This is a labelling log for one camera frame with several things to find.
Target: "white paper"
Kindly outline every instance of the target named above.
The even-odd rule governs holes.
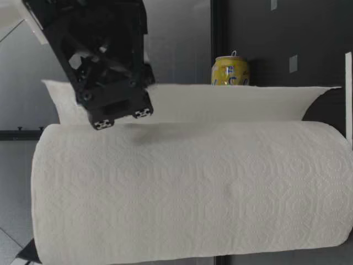
[[[89,124],[86,111],[76,103],[70,83],[44,82],[61,124]],[[302,120],[310,105],[330,89],[157,84],[148,89],[154,107],[151,117],[136,120],[130,116],[116,123]]]
[[[50,265],[337,246],[352,172],[322,123],[51,125],[33,160],[35,242]]]

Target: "can lid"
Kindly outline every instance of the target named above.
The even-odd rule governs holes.
[[[221,60],[221,59],[230,59],[230,60],[244,60],[246,61],[247,59],[241,56],[237,56],[237,51],[233,51],[231,56],[221,56],[217,57],[216,61]]]

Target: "embossed pattern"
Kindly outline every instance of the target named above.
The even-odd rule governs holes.
[[[33,160],[35,240],[50,265],[336,246],[352,173],[322,123],[51,125]]]

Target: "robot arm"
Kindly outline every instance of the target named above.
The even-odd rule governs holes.
[[[146,88],[155,82],[144,62],[142,0],[23,0],[42,43],[56,54],[92,126],[153,114]]]

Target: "black surface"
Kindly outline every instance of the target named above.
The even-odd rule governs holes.
[[[32,261],[39,264],[41,263],[38,257],[34,240],[29,242],[28,245],[17,255],[17,257],[24,259],[25,261]]]
[[[353,50],[352,0],[227,0],[220,20],[222,54],[247,57],[256,86],[342,86],[320,97],[305,120],[345,135],[345,54]],[[298,55],[298,71],[289,58]]]

